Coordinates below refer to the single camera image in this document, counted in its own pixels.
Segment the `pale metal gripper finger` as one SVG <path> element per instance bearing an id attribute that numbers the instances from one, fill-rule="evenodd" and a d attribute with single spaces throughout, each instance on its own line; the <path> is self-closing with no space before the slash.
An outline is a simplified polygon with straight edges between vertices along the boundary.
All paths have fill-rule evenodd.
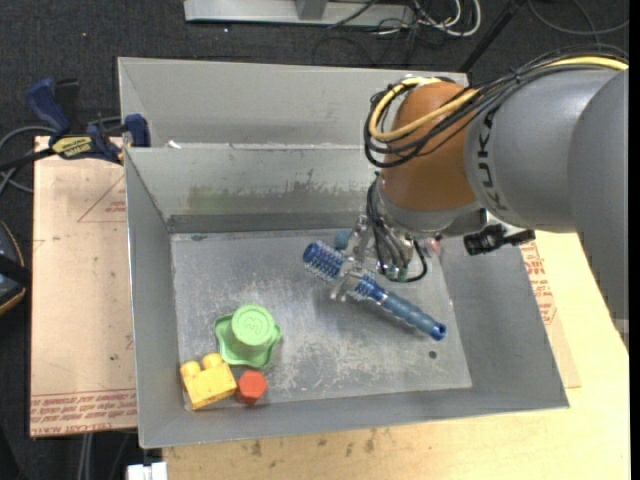
<path id="1" fill-rule="evenodd" d="M 363 278 L 361 268 L 339 270 L 335 278 L 329 282 L 330 298 L 344 302 L 348 297 L 354 297 L 356 287 Z"/>
<path id="2" fill-rule="evenodd" d="M 371 247 L 373 230 L 366 215 L 361 215 L 352 227 L 345 247 L 345 257 L 351 262 L 357 262 L 367 267 L 372 258 Z"/>

